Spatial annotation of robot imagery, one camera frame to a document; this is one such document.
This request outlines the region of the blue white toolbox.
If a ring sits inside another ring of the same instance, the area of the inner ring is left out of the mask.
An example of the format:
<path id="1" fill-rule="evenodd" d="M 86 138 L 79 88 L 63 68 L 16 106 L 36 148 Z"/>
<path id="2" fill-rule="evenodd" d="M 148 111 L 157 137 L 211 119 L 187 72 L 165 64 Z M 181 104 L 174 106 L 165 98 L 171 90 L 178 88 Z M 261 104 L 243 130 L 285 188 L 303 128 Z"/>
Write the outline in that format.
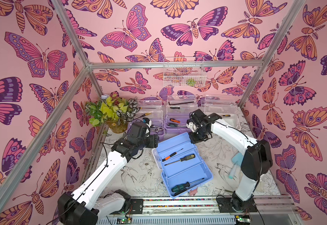
<path id="1" fill-rule="evenodd" d="M 178 152 L 177 155 L 173 156 L 167 161 L 162 162 L 162 159 L 182 148 L 183 150 Z M 195 154 L 196 158 L 165 166 L 165 164 L 174 162 L 190 154 Z M 199 155 L 198 147 L 191 143 L 187 132 L 160 142 L 158 147 L 152 150 L 152 155 L 158 168 L 162 171 L 161 177 L 164 185 L 166 186 L 169 197 L 173 199 L 187 194 L 188 192 L 197 189 L 213 179 L 213 173 Z M 174 186 L 186 182 L 193 182 L 201 178 L 204 179 L 190 185 L 190 191 L 186 191 L 179 196 L 173 196 L 175 194 L 172 192 L 172 188 Z"/>

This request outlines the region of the white clear-lid toolbox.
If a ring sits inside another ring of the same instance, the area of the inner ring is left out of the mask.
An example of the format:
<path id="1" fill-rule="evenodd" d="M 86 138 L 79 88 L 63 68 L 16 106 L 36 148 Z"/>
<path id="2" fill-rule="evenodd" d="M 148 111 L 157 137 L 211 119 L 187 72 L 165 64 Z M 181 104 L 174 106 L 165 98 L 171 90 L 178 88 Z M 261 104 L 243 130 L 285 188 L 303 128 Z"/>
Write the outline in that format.
<path id="1" fill-rule="evenodd" d="M 241 129 L 237 103 L 233 96 L 206 94 L 204 100 L 204 113 L 220 115 L 230 126 Z"/>

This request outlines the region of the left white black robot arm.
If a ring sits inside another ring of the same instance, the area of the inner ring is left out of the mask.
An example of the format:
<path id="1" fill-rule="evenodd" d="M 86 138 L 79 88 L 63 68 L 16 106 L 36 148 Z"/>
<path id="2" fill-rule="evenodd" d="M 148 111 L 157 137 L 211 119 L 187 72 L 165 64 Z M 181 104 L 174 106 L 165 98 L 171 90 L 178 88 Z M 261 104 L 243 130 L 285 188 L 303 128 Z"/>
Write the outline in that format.
<path id="1" fill-rule="evenodd" d="M 64 225 L 95 225 L 113 212 L 128 211 L 131 197 L 126 192 L 117 190 L 104 198 L 100 195 L 130 160 L 138 159 L 145 148 L 158 146 L 159 137 L 151 134 L 150 129 L 148 118 L 132 123 L 127 134 L 106 152 L 106 159 L 99 168 L 71 194 L 61 195 L 57 220 Z"/>

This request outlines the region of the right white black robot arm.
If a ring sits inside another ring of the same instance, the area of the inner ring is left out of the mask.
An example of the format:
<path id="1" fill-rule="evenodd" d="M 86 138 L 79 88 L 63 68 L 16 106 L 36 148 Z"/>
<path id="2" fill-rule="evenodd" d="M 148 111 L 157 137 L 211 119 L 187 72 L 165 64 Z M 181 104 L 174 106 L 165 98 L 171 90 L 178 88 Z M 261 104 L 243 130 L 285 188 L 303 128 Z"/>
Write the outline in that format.
<path id="1" fill-rule="evenodd" d="M 268 141 L 257 140 L 243 134 L 227 123 L 222 116 L 212 113 L 204 114 L 200 109 L 189 114 L 187 127 L 191 130 L 191 143 L 205 142 L 216 134 L 235 147 L 243 155 L 240 183 L 231 196 L 231 207 L 236 212 L 249 208 L 261 176 L 273 165 L 271 146 Z"/>

